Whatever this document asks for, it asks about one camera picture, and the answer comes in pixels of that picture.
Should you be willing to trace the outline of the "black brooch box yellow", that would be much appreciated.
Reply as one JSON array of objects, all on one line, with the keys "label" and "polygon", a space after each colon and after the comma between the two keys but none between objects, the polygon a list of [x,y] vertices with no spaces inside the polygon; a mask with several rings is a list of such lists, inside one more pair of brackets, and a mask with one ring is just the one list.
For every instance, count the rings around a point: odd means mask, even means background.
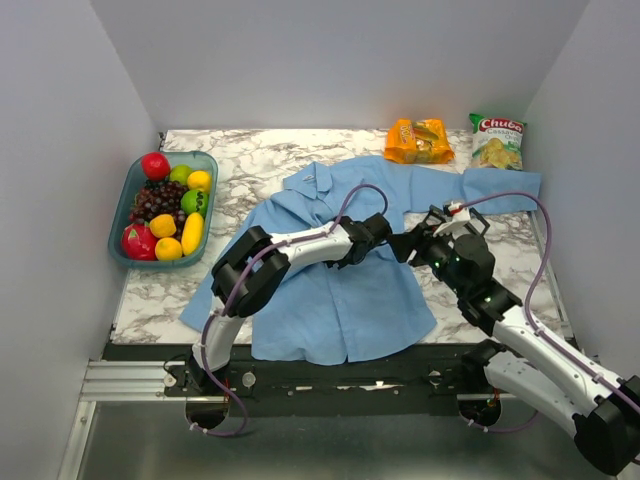
[{"label": "black brooch box yellow", "polygon": [[442,209],[435,205],[431,205],[427,215],[424,217],[422,224],[431,230],[437,229],[441,224],[447,221],[447,216]]}]

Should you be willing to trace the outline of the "black brooch box red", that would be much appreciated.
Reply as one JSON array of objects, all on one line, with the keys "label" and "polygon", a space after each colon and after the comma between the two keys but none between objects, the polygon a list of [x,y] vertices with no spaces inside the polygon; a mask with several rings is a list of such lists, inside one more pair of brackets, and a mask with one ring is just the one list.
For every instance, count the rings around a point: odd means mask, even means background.
[{"label": "black brooch box red", "polygon": [[476,236],[484,237],[490,228],[490,223],[475,208],[468,209],[470,220],[466,224],[465,229]]}]

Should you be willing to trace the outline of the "light blue button shirt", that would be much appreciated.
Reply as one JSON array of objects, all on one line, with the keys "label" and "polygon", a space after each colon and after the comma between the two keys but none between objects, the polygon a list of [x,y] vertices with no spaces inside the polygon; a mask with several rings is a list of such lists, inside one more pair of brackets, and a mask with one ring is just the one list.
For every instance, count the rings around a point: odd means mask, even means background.
[{"label": "light blue button shirt", "polygon": [[[449,173],[391,163],[380,156],[334,165],[313,162],[283,181],[241,226],[293,233],[322,226],[340,211],[353,220],[384,212],[392,229],[405,229],[407,213],[431,205],[480,199],[482,214],[532,211],[541,175],[470,168]],[[421,340],[436,325],[412,269],[379,247],[356,266],[311,265],[285,276],[253,319],[252,355],[258,360],[305,360],[338,365],[382,358]]]}]

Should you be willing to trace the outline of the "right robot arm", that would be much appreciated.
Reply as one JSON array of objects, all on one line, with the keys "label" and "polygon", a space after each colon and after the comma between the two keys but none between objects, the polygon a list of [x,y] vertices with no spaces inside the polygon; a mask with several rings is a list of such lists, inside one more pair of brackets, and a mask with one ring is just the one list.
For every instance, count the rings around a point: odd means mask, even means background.
[{"label": "right robot arm", "polygon": [[488,340],[460,367],[469,390],[489,385],[518,397],[572,437],[581,455],[610,476],[639,456],[639,379],[588,358],[531,314],[493,276],[495,258],[469,228],[459,237],[435,225],[392,234],[396,259],[428,266],[457,297],[463,317]]}]

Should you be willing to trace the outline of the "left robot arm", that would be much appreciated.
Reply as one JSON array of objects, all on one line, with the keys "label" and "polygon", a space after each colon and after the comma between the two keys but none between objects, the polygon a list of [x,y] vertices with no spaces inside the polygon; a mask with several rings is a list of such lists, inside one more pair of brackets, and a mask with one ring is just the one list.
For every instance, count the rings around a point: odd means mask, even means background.
[{"label": "left robot arm", "polygon": [[310,230],[269,234],[255,226],[244,232],[212,269],[214,310],[185,363],[187,382],[201,395],[214,393],[230,361],[244,320],[262,310],[285,276],[315,264],[343,268],[361,263],[392,235],[381,213],[364,221],[348,216]]}]

